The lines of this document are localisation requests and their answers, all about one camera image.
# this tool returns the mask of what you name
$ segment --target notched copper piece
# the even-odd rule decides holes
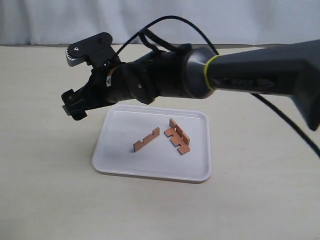
[[[142,141],[137,141],[133,144],[133,150],[134,152],[139,151],[140,149],[142,149],[145,145],[147,145],[148,143],[150,143],[153,139],[155,139],[156,137],[158,137],[160,135],[160,128],[157,127],[155,129],[152,130],[152,133],[150,133],[148,136],[146,136]]]
[[[188,135],[181,129],[181,127],[175,122],[173,118],[170,118],[169,121],[170,128],[164,131],[164,134],[170,138],[170,142],[178,147],[178,151],[181,155],[186,154],[190,151],[190,138]]]

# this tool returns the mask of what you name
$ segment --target plastic tray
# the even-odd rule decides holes
[[[173,118],[190,137],[190,152],[180,155],[166,137]],[[160,128],[160,135],[137,152],[133,143]],[[210,126],[199,111],[117,104],[108,111],[93,157],[106,174],[203,182],[212,173]]]

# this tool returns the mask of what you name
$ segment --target beige table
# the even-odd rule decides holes
[[[121,58],[147,51],[129,46]],[[108,176],[91,164],[108,108],[73,121],[60,99],[89,75],[85,64],[67,65],[64,48],[0,47],[1,240],[320,237],[320,161],[254,97],[217,91],[205,100],[152,104],[209,116],[213,173],[207,182]],[[289,99],[268,99],[320,144],[320,133],[307,130]]]

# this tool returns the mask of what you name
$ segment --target black wire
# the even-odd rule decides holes
[[[207,36],[192,22],[188,21],[187,19],[180,17],[180,16],[174,16],[174,15],[168,15],[168,16],[163,16],[159,17],[158,19],[152,21],[148,25],[146,25],[144,28],[150,28],[151,26],[167,19],[175,19],[179,20],[181,22],[184,22],[191,26],[194,30],[196,30],[201,37],[206,41],[208,46],[214,51],[215,54],[219,55],[217,49],[215,46],[212,44],[212,42],[207,38]],[[128,41],[126,41],[120,49],[115,53],[114,58],[116,58],[119,53],[127,46],[129,45],[136,37],[139,36],[139,32],[135,33]],[[260,100],[262,103],[264,103],[266,106],[268,106],[270,109],[272,109],[280,118],[282,118],[295,132],[309,145],[309,147],[315,152],[315,154],[320,158],[320,149],[319,147],[305,134],[301,128],[295,124],[287,115],[285,115],[279,108],[277,108],[275,105],[273,105],[271,102],[269,102],[267,99],[265,99],[263,96],[256,94],[256,93],[251,93],[252,96]]]
[[[285,115],[279,108],[277,108],[275,105],[273,105],[271,102],[269,102],[267,99],[265,99],[263,96],[251,93],[252,96],[259,99],[261,102],[263,102],[265,105],[267,105],[269,108],[271,108],[280,118],[282,118],[287,124],[290,125],[290,127],[296,131],[296,133],[309,145],[309,147],[315,152],[315,154],[320,158],[320,149],[319,147],[301,130],[300,127],[298,127],[297,124],[295,124],[287,115]]]

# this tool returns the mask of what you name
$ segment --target white backdrop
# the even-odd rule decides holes
[[[215,44],[320,39],[320,0],[0,0],[0,44],[69,44],[100,32],[121,44],[165,15],[194,22]],[[152,30],[171,43],[204,43],[175,20]]]

